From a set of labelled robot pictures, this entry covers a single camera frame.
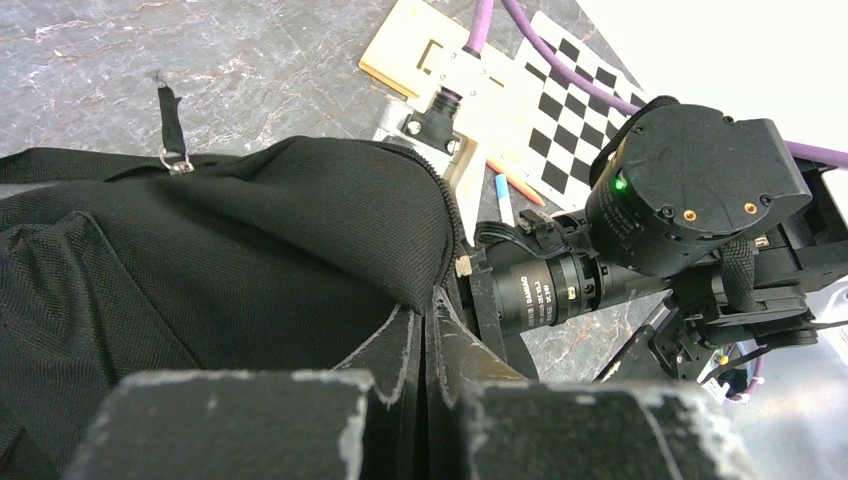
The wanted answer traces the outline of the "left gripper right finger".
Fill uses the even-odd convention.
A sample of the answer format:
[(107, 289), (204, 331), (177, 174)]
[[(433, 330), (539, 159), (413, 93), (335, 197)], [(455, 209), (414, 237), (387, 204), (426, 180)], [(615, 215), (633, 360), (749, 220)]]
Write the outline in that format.
[(435, 286), (424, 318), (429, 464), (432, 479), (479, 479), (477, 454), (489, 440), (481, 404), (489, 386), (529, 384), (461, 322)]

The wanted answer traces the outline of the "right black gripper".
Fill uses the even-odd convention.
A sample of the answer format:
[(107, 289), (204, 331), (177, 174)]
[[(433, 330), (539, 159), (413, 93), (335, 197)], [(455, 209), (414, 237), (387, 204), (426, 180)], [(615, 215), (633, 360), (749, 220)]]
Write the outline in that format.
[(813, 345), (820, 325), (806, 298), (821, 288), (821, 265), (805, 261), (804, 241), (821, 176), (769, 120), (656, 98), (592, 163), (582, 210), (477, 225), (466, 318), (525, 374), (534, 368), (521, 333), (655, 293), (671, 296), (684, 320), (671, 380), (720, 377), (709, 359), (734, 343), (753, 349), (729, 368)]

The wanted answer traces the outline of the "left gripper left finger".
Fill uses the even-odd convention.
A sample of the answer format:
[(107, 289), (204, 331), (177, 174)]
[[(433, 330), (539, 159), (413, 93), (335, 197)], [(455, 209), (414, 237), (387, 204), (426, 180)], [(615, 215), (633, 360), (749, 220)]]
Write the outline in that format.
[(335, 366), (373, 378), (362, 437), (362, 479), (418, 479), (422, 317), (396, 306), (388, 319)]

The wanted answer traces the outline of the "black student backpack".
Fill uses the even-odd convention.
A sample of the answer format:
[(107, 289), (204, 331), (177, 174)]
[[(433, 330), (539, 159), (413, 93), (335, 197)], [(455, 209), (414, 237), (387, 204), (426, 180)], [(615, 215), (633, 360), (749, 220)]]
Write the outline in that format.
[(452, 277), (454, 196), (415, 151), (282, 140), (192, 155), (158, 89), (156, 157), (30, 148), (1, 180), (1, 475), (55, 479), (145, 371), (336, 365)]

